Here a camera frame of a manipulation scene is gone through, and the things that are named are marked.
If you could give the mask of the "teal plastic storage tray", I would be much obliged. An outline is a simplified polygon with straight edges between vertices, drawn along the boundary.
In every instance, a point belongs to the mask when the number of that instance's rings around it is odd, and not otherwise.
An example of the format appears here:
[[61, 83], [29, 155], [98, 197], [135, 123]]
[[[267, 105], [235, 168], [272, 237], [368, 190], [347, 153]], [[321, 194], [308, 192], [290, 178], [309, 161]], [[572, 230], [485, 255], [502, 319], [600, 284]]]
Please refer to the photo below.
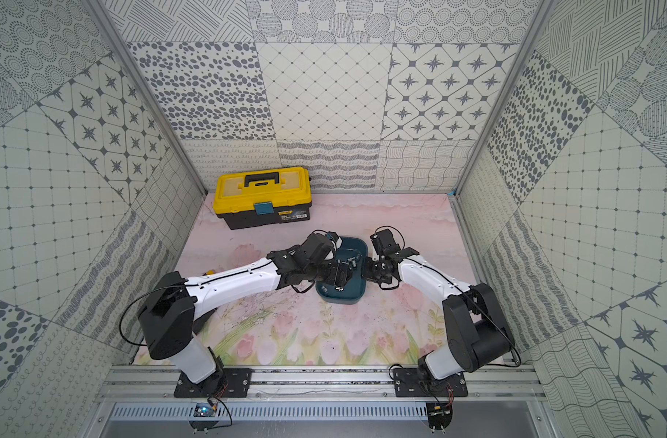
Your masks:
[[355, 237], [342, 237], [333, 260], [333, 271], [325, 282], [317, 282], [315, 290], [328, 303], [356, 304], [366, 291], [362, 276], [368, 254], [367, 244]]

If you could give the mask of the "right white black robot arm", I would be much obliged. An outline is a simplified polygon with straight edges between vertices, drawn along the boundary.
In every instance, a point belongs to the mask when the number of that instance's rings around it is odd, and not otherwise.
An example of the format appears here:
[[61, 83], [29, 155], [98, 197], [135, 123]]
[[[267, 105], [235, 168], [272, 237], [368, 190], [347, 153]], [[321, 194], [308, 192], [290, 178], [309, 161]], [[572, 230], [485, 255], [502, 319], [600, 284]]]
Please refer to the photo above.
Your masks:
[[419, 368], [428, 378], [441, 381], [475, 372], [508, 353], [519, 361], [514, 337], [490, 286], [459, 281], [412, 248], [377, 259], [367, 257], [362, 275], [380, 288], [410, 285], [442, 308], [446, 345], [419, 359]]

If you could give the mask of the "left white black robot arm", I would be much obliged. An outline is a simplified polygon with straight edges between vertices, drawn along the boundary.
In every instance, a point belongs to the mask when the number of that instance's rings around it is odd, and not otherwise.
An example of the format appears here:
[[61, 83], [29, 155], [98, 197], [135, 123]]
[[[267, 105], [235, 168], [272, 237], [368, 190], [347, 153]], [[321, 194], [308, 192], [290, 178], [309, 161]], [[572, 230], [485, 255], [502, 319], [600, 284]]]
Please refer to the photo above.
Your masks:
[[170, 361], [188, 381], [202, 384], [220, 377], [221, 366], [198, 340], [196, 320], [233, 301], [302, 282], [345, 288], [361, 275], [359, 262], [337, 255], [343, 239], [333, 232], [311, 233], [300, 245], [274, 250], [240, 268], [201, 277], [172, 272], [147, 293], [136, 318], [151, 359]]

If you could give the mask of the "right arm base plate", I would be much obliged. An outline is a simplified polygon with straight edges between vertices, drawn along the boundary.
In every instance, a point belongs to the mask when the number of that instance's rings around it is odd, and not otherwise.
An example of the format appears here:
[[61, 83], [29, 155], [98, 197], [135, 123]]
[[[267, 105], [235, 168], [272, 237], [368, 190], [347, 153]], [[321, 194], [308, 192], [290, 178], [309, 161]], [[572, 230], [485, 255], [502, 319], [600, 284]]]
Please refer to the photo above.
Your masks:
[[388, 368], [388, 376], [395, 386], [398, 398], [467, 397], [469, 391], [463, 373], [453, 374], [443, 380], [433, 379], [420, 372], [417, 367], [402, 367], [393, 364]]

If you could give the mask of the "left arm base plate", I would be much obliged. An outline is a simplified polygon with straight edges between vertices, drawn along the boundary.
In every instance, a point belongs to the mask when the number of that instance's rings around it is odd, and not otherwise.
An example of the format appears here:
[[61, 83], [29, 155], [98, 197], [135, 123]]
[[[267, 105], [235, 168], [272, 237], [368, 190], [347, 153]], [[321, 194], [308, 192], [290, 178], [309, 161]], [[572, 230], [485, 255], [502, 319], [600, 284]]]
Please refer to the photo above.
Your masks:
[[216, 370], [201, 383], [193, 383], [185, 372], [180, 372], [174, 397], [177, 399], [246, 398], [252, 374], [253, 369], [249, 368], [227, 368]]

